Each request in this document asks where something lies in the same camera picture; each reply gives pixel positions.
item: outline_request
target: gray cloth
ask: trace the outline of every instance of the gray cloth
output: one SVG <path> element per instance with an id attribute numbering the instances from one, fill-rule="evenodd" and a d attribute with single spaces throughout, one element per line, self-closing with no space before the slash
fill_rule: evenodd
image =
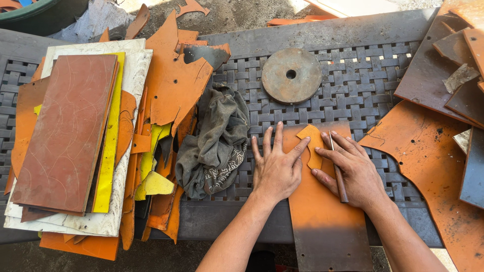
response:
<path id="1" fill-rule="evenodd" d="M 199 135 L 187 135 L 175 165 L 178 184 L 189 198 L 202 199 L 229 187 L 243 162 L 249 140 L 249 109 L 242 95 L 214 82 L 199 105 Z"/>

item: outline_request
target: dirt ground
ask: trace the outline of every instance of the dirt ground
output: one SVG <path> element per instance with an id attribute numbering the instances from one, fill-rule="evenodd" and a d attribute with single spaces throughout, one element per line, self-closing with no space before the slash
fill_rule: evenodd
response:
<path id="1" fill-rule="evenodd" d="M 436 7 L 442 0 L 390 0 L 399 5 L 400 10 Z M 324 11 L 309 5 L 303 0 L 198 0 L 211 12 L 182 15 L 177 19 L 184 30 L 196 30 L 200 35 L 248 30 L 266 27 L 273 18 L 304 18 L 306 15 L 324 15 Z M 150 6 L 151 17 L 138 38 L 149 38 L 163 24 L 166 17 L 176 9 L 177 4 L 185 5 L 184 0 L 118 0 L 120 7 L 136 15 L 142 3 Z M 116 261 L 50 250 L 38 246 L 39 242 L 0 245 L 1 270 L 36 272 L 132 272 L 132 271 L 194 271 L 212 242 L 179 241 L 134 241 L 129 251 L 120 248 Z M 381 247 L 372 247 L 375 272 L 389 272 L 390 267 Z M 452 261 L 441 253 L 441 260 Z M 297 267 L 294 245 L 276 245 L 276 263 Z"/>

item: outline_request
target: finger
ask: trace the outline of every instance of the finger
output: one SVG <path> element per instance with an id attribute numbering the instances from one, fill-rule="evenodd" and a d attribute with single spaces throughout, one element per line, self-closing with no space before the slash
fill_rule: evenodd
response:
<path id="1" fill-rule="evenodd" d="M 289 161 L 291 163 L 294 163 L 294 161 L 296 161 L 301 156 L 301 154 L 304 152 L 304 149 L 307 147 L 310 141 L 311 141 L 311 137 L 308 136 L 302 139 L 301 141 L 299 141 L 299 144 L 295 146 L 291 151 L 289 151 L 287 155 L 290 158 Z"/>
<path id="2" fill-rule="evenodd" d="M 282 152 L 282 129 L 284 128 L 284 125 L 282 124 L 281 121 L 277 123 L 277 126 L 275 127 L 275 136 L 274 136 L 274 146 L 272 150 L 277 150 Z"/>
<path id="3" fill-rule="evenodd" d="M 262 159 L 262 156 L 260 155 L 259 145 L 255 136 L 252 136 L 252 139 L 250 139 L 250 145 L 252 146 L 252 153 L 254 154 L 254 159 L 256 160 L 256 162 L 258 162 Z"/>
<path id="4" fill-rule="evenodd" d="M 320 183 L 322 183 L 324 186 L 328 187 L 328 189 L 333 194 L 338 195 L 338 185 L 336 185 L 336 180 L 333 179 L 330 175 L 328 175 L 324 171 L 322 171 L 320 169 L 316 169 L 316 168 L 311 170 L 311 174 L 313 174 Z"/>
<path id="5" fill-rule="evenodd" d="M 368 153 L 366 153 L 365 148 L 363 148 L 358 142 L 351 139 L 351 137 L 346 137 L 346 140 L 348 140 L 348 142 L 350 142 L 350 144 L 354 145 L 356 150 L 358 150 L 358 152 L 361 153 L 361 155 L 363 155 L 363 157 L 368 158 L 368 159 L 370 158 L 368 156 Z"/>
<path id="6" fill-rule="evenodd" d="M 326 133 L 326 132 L 323 132 L 321 133 L 321 137 L 323 138 L 323 141 L 324 143 L 329 147 L 331 148 L 331 138 L 330 136 Z M 334 147 L 334 150 L 335 151 L 338 151 L 340 154 L 342 154 L 343 156 L 349 158 L 349 159 L 354 159 L 354 155 L 350 154 L 348 151 L 344 150 L 343 148 L 341 148 L 338 143 L 336 143 L 334 140 L 333 140 L 333 147 Z"/>
<path id="7" fill-rule="evenodd" d="M 339 166 L 343 171 L 346 171 L 347 169 L 349 169 L 350 159 L 342 155 L 340 152 L 336 150 L 327 150 L 319 147 L 314 148 L 314 150 L 319 155 L 332 160 L 333 163 Z"/>
<path id="8" fill-rule="evenodd" d="M 350 143 L 347 138 L 344 138 L 334 130 L 331 131 L 331 134 L 333 137 L 333 141 L 335 141 L 340 147 L 342 147 L 348 153 L 357 157 L 363 157 L 360 151 L 358 151 L 358 149 L 356 149 L 356 147 L 352 143 Z"/>
<path id="9" fill-rule="evenodd" d="M 272 127 L 270 126 L 264 132 L 264 139 L 262 140 L 262 150 L 264 151 L 264 156 L 271 154 L 271 137 L 272 137 Z"/>
<path id="10" fill-rule="evenodd" d="M 296 158 L 296 161 L 292 165 L 292 178 L 293 180 L 301 180 L 301 172 L 303 169 L 303 161 L 301 157 Z"/>

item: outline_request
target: woven pattern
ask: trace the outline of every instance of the woven pattern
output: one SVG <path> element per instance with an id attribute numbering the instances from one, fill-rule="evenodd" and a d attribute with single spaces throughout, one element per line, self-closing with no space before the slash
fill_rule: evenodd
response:
<path id="1" fill-rule="evenodd" d="M 0 67 L 0 210 L 6 205 L 8 195 L 3 195 L 10 170 L 12 148 L 15 141 L 15 114 L 18 86 L 29 83 L 37 69 L 38 61 L 8 57 L 6 66 Z"/>
<path id="2" fill-rule="evenodd" d="M 263 132 L 279 121 L 292 126 L 348 120 L 351 136 L 359 141 L 401 101 L 393 93 L 419 44 L 412 41 L 314 51 L 321 64 L 322 82 L 311 99 L 298 105 L 282 105 L 265 92 L 260 77 L 269 56 L 229 60 L 213 73 L 208 86 L 212 81 L 224 82 L 242 93 L 250 111 L 251 128 L 247 136 L 257 137 L 261 154 Z M 373 149 L 367 152 L 388 196 L 399 207 L 426 207 L 418 190 L 400 174 L 393 158 Z M 234 184 L 204 200 L 247 200 L 252 192 L 254 166 L 249 150 Z"/>

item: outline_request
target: hole in template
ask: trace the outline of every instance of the hole in template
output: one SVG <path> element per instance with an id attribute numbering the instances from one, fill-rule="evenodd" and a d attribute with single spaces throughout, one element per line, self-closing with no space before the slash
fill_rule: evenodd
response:
<path id="1" fill-rule="evenodd" d="M 294 79 L 296 77 L 296 71 L 294 71 L 294 70 L 287 71 L 286 77 L 289 78 L 289 79 Z"/>

